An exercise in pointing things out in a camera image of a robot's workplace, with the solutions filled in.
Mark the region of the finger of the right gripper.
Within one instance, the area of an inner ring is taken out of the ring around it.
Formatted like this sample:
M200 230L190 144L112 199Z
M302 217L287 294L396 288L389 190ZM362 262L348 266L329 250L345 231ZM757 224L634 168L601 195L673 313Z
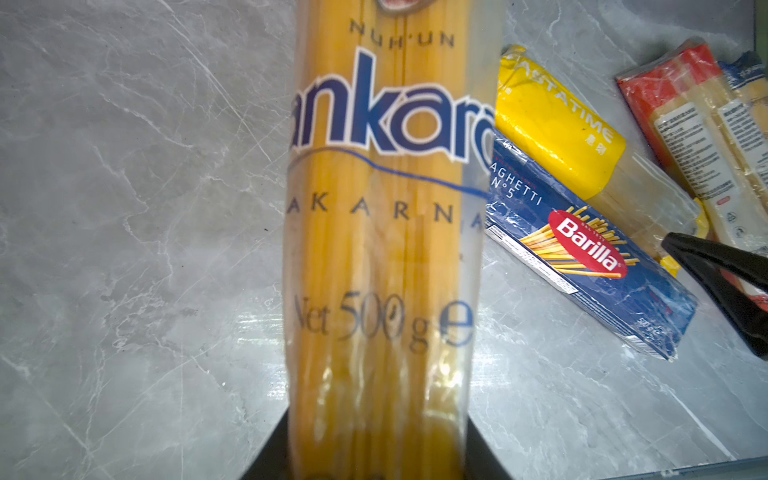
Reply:
M767 258L719 242L669 233L662 247L693 277L739 333L751 352L767 358L767 312L724 275L767 288Z

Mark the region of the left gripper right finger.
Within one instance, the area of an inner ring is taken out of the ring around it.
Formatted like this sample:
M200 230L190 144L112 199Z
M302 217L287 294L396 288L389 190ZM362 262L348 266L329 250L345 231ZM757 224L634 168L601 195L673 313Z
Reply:
M468 419L465 445L466 480L512 480L472 418Z

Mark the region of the Ankara spaghetti bag blue yellow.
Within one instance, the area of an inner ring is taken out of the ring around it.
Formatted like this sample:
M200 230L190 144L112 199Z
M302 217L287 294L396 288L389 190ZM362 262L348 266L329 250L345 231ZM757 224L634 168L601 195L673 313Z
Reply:
M288 474L460 479L505 5L296 13Z

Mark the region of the blue Barilla spaghetti box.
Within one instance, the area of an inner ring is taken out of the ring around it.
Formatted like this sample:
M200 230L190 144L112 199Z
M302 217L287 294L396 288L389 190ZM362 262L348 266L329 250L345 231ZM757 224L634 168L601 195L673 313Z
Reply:
M636 350L675 358L695 296L500 132L490 172L487 235Z

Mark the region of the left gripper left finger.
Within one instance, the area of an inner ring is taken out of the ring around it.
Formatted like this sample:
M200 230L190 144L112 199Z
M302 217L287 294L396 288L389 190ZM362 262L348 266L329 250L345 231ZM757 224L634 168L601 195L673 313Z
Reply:
M287 480L291 478L288 441L289 411L285 410L241 480Z

